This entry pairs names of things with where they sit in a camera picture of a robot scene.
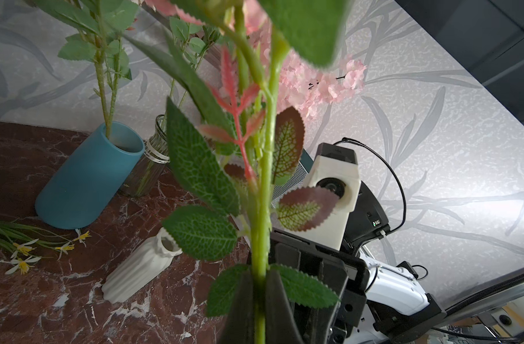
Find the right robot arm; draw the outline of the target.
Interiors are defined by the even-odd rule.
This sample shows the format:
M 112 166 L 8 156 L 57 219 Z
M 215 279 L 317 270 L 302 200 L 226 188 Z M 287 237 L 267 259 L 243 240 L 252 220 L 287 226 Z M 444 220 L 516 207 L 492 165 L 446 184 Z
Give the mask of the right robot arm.
M 291 302 L 304 343 L 422 343 L 429 338 L 446 313 L 421 285 L 428 270 L 392 253 L 392 233 L 381 203 L 363 183 L 338 250 L 281 230 L 271 235 L 270 262 L 318 278 L 340 298 L 322 309 Z

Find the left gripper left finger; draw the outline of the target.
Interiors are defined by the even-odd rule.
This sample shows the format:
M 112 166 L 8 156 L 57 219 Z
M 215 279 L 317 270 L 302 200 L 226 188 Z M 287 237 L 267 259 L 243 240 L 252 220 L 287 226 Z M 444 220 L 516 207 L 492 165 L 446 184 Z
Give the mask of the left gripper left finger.
M 218 344 L 254 343 L 254 296 L 253 278 L 243 272 L 236 288 L 226 323 L 218 338 Z

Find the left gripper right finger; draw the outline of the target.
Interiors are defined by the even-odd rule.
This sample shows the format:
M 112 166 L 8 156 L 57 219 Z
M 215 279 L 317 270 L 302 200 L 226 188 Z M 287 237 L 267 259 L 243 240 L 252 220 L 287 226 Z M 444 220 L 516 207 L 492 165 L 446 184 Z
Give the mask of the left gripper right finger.
M 281 277 L 274 270 L 266 276 L 266 343 L 303 343 Z

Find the deep pink rose stem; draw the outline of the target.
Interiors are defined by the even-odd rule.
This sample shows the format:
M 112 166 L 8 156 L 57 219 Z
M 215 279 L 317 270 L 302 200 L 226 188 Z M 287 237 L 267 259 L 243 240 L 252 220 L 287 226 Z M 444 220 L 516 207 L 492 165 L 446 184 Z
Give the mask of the deep pink rose stem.
M 232 267 L 214 281 L 210 317 L 228 316 L 243 272 L 253 278 L 254 343 L 266 343 L 266 276 L 270 269 L 271 197 L 294 172 L 304 145 L 304 122 L 294 108 L 277 112 L 282 64 L 295 51 L 312 67 L 336 59 L 350 1 L 258 1 L 271 23 L 271 53 L 265 68 L 249 42 L 244 1 L 159 1 L 179 17 L 220 31 L 235 47 L 223 48 L 216 89 L 203 82 L 173 43 L 162 51 L 138 40 L 133 45 L 190 92 L 203 117 L 194 125 L 166 103 L 170 168 L 177 182 L 196 196 L 163 221 L 182 251 L 217 261 L 241 237 L 249 238 L 251 262 Z

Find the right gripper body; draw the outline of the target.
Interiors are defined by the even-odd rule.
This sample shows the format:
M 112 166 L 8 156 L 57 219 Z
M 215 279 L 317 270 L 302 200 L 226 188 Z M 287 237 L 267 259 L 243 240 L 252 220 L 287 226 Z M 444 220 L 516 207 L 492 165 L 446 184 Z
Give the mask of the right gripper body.
M 301 343 L 346 343 L 367 302 L 367 263 L 281 231 L 271 233 L 270 269 L 279 273 Z

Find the cream pink rose stem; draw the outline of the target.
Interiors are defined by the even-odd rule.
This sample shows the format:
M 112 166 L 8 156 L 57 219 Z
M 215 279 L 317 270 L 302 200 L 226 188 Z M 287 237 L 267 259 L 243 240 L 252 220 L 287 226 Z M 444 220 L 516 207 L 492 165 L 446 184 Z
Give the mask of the cream pink rose stem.
M 170 39 L 180 52 L 186 64 L 198 71 L 203 64 L 207 53 L 216 45 L 220 39 L 220 33 L 213 27 L 205 24 L 197 24 L 195 20 L 186 20 L 177 14 L 170 16 L 168 29 Z M 202 121 L 202 115 L 195 109 L 190 92 L 174 77 L 171 77 L 170 97 L 174 104 L 183 111 L 194 124 Z

